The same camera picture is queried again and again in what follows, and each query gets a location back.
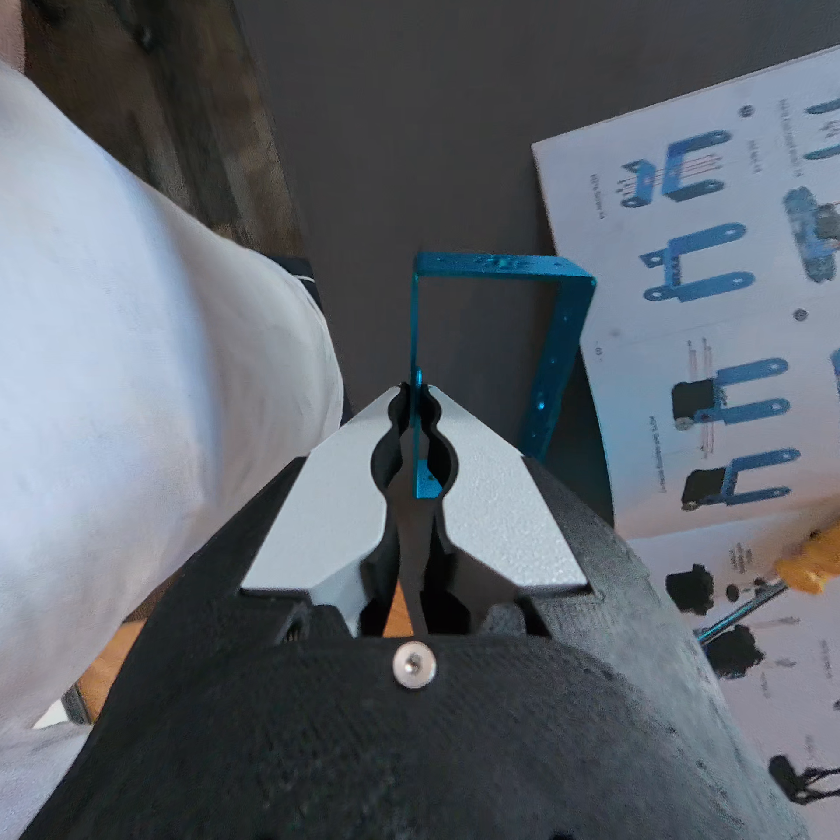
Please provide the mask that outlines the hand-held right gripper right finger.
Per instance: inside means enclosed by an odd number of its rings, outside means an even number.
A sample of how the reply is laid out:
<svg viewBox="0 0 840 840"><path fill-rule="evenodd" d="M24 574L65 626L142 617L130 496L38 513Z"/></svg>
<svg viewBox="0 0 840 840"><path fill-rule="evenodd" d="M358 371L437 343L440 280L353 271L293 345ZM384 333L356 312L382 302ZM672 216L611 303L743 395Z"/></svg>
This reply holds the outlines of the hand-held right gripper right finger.
<svg viewBox="0 0 840 840"><path fill-rule="evenodd" d="M425 493L437 489L425 568L428 621L483 621L498 605L587 591L587 577L524 455L425 387Z"/></svg>

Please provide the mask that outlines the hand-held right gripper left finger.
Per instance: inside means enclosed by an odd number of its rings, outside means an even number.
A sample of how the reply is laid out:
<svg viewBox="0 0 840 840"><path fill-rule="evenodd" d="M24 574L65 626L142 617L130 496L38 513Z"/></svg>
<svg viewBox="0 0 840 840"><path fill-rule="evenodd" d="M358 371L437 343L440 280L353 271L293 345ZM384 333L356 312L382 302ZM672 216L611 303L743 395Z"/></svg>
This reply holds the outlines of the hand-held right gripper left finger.
<svg viewBox="0 0 840 840"><path fill-rule="evenodd" d="M353 637L382 632L400 564L385 490L402 466L408 401L406 387L389 388L311 451L241 592L332 606Z"/></svg>

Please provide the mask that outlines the large blue metal U bracket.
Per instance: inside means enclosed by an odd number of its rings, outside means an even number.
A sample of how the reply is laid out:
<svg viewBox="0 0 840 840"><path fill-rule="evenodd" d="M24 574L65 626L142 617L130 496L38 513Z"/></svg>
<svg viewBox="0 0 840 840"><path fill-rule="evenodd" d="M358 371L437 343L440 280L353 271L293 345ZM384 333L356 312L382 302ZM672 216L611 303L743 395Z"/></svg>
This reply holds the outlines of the large blue metal U bracket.
<svg viewBox="0 0 840 840"><path fill-rule="evenodd" d="M508 278L555 283L553 315L543 343L538 369L532 381L530 404L520 435L520 450L544 461L561 414L563 397L579 352L581 335L592 304L596 280L573 262L558 256L418 253L413 262L411 285L410 379L413 429L413 483L416 499L433 500L442 495L440 481L433 477L430 458L420 458L421 430L418 403L423 373L417 362L419 334L419 282L426 278Z"/></svg>

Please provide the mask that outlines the printed assembly instruction sheet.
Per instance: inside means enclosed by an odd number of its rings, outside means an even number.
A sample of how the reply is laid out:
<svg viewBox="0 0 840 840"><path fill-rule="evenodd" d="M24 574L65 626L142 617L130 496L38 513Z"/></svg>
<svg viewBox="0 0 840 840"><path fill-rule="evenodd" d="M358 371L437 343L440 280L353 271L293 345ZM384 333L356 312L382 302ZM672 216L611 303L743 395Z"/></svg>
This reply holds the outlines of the printed assembly instruction sheet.
<svg viewBox="0 0 840 840"><path fill-rule="evenodd" d="M532 146L596 280L581 352L614 527L694 634L838 521L835 46ZM811 838L838 838L838 579L707 647Z"/></svg>

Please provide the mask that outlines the yellow handled screwdriver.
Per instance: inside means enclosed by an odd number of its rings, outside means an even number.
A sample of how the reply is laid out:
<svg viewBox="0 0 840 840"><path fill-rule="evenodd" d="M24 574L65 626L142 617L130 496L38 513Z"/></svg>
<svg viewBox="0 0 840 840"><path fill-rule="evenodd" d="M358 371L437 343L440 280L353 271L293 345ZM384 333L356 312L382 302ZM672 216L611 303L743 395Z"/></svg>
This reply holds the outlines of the yellow handled screwdriver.
<svg viewBox="0 0 840 840"><path fill-rule="evenodd" d="M760 587L751 600L708 628L696 632L698 644L707 647L743 618L787 591L808 595L824 593L827 584L839 577L839 521L813 532L793 554L776 561L773 574L771 582Z"/></svg>

